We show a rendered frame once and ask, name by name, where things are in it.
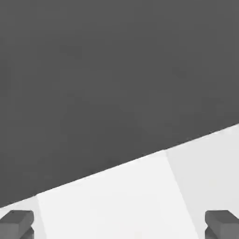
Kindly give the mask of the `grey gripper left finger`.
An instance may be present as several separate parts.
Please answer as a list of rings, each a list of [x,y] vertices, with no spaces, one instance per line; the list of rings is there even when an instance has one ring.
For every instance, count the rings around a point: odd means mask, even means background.
[[[0,219],[0,239],[34,239],[33,211],[11,210]]]

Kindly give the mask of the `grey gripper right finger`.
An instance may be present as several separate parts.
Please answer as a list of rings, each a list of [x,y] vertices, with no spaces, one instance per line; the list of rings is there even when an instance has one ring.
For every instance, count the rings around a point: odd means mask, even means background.
[[[205,212],[205,239],[239,239],[239,218],[228,210]]]

